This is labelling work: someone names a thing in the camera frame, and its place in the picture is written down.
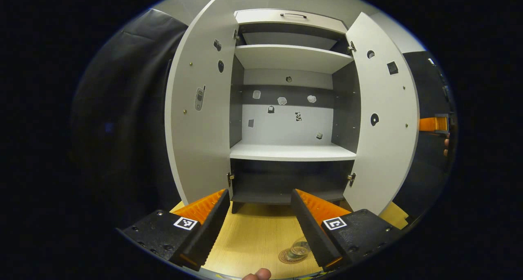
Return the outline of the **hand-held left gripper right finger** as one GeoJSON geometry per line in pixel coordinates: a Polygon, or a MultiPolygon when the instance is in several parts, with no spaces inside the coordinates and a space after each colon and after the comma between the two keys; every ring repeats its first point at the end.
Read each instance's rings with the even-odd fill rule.
{"type": "Polygon", "coordinates": [[[350,212],[299,189],[291,191],[290,205],[316,263],[325,272],[358,265],[403,234],[367,209],[350,212]]]}

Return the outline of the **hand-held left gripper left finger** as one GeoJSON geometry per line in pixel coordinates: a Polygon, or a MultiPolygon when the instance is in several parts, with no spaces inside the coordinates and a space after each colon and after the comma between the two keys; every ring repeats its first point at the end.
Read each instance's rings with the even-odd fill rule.
{"type": "Polygon", "coordinates": [[[221,189],[174,212],[158,209],[118,231],[138,247],[196,272],[214,247],[230,207],[221,189]]]}

